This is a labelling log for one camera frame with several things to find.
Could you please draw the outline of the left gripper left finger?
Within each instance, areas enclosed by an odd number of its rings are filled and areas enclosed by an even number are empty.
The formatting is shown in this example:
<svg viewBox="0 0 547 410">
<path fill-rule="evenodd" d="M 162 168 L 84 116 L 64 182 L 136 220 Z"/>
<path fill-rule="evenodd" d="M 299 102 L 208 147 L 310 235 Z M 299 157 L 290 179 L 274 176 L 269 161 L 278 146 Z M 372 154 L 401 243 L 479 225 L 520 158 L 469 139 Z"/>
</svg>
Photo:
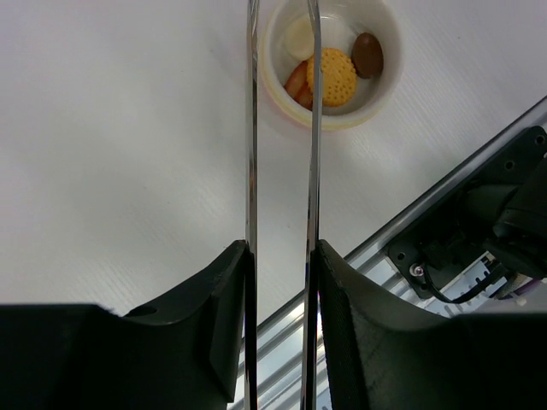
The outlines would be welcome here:
<svg viewBox="0 0 547 410">
<path fill-rule="evenodd" d="M 233 401 L 248 249 L 120 316 L 94 304 L 1 308 L 4 409 L 224 409 Z"/>
</svg>

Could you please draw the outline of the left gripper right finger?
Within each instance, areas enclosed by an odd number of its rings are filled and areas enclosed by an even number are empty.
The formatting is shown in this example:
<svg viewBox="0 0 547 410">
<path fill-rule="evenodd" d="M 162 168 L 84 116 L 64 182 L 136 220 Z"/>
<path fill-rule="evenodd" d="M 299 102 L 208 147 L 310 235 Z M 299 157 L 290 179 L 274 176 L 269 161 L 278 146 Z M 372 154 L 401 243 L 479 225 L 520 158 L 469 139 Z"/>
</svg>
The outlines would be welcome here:
<svg viewBox="0 0 547 410">
<path fill-rule="evenodd" d="M 545 408 L 544 314 L 427 312 L 362 276 L 326 241 L 315 267 L 334 408 Z"/>
</svg>

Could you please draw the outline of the round yellow cracker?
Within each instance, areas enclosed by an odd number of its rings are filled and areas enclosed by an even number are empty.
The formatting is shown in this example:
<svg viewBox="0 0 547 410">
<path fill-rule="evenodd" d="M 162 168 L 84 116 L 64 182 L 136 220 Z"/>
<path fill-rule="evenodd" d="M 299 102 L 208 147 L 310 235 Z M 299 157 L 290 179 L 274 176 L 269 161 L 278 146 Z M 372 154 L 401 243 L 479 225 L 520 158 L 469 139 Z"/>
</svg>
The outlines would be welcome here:
<svg viewBox="0 0 547 410">
<path fill-rule="evenodd" d="M 327 107 L 340 107 L 350 101 L 356 93 L 356 69 L 351 59 L 341 50 L 323 48 L 321 51 L 323 78 L 322 103 Z M 304 84 L 306 88 L 299 103 L 311 109 L 313 105 L 314 57 L 304 62 Z"/>
</svg>

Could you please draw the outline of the red bacon strip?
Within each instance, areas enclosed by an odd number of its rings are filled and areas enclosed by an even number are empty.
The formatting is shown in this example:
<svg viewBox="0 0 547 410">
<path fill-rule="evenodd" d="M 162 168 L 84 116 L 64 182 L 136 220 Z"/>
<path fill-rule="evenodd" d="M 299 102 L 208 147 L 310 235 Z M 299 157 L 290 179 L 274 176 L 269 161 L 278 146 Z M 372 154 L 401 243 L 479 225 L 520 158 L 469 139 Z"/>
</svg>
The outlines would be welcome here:
<svg viewBox="0 0 547 410">
<path fill-rule="evenodd" d="M 313 94 L 307 81 L 308 62 L 302 61 L 291 73 L 285 82 L 284 89 L 287 94 L 300 106 L 311 110 L 313 107 Z"/>
</svg>

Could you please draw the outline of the brown oval chocolate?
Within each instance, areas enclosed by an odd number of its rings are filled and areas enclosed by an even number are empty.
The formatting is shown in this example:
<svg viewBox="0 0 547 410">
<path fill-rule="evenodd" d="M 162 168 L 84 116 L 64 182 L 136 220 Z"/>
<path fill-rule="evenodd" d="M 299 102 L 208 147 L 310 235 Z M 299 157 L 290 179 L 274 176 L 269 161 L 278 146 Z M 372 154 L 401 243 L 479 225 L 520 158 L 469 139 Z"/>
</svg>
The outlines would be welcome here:
<svg viewBox="0 0 547 410">
<path fill-rule="evenodd" d="M 370 32 L 360 34 L 353 44 L 351 60 L 360 78 L 379 77 L 384 68 L 383 50 L 379 40 Z"/>
</svg>

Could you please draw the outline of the white egg shaped food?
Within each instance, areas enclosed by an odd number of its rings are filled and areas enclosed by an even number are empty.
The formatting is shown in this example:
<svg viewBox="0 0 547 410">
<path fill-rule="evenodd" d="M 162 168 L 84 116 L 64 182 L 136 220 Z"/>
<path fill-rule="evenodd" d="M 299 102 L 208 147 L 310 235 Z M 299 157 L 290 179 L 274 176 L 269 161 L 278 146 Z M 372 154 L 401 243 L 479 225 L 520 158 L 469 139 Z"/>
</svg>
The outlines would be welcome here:
<svg viewBox="0 0 547 410">
<path fill-rule="evenodd" d="M 314 32 L 307 15 L 295 19 L 284 33 L 287 52 L 299 61 L 308 60 L 314 53 Z"/>
</svg>

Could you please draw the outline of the white round lunch bowl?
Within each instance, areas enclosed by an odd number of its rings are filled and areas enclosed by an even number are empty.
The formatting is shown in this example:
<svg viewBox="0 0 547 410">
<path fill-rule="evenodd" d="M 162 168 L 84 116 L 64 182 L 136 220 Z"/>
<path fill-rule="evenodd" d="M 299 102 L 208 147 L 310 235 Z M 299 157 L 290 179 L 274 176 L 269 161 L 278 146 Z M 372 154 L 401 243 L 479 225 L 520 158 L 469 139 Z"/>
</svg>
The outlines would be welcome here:
<svg viewBox="0 0 547 410">
<path fill-rule="evenodd" d="M 358 79 L 356 94 L 342 107 L 325 106 L 322 129 L 340 131 L 359 126 L 374 116 L 396 89 L 403 71 L 403 38 L 392 9 L 384 1 L 320 1 L 321 45 L 350 53 L 358 35 L 367 32 L 379 40 L 384 68 L 372 79 Z M 270 12 L 259 40 L 258 65 L 266 92 L 283 115 L 310 127 L 312 114 L 284 90 L 299 60 L 286 46 L 285 31 L 309 18 L 305 1 L 279 1 Z"/>
</svg>

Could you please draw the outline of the aluminium mounting rail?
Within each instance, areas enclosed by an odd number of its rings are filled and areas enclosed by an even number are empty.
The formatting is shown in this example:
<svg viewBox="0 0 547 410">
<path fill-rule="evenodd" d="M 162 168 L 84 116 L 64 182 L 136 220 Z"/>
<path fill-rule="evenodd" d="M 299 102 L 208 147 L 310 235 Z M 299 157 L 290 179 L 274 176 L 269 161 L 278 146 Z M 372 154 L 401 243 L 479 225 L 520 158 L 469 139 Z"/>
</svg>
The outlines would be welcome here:
<svg viewBox="0 0 547 410">
<path fill-rule="evenodd" d="M 316 386 L 295 297 L 261 330 L 258 403 L 297 409 L 543 409 L 546 103 L 343 257 L 322 242 Z"/>
</svg>

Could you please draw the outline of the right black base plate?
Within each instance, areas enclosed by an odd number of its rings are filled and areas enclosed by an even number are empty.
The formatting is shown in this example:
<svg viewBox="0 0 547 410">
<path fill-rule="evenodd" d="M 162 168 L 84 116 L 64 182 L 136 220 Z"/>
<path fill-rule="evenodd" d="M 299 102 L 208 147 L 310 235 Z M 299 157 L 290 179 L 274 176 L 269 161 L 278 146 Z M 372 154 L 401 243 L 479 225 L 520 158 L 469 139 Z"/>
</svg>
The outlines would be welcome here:
<svg viewBox="0 0 547 410">
<path fill-rule="evenodd" d="M 431 295 L 426 274 L 440 289 L 487 252 L 469 240 L 458 222 L 465 193 L 479 185 L 521 185 L 542 160 L 546 130 L 531 126 L 520 131 L 388 243 L 386 256 L 420 298 Z"/>
</svg>

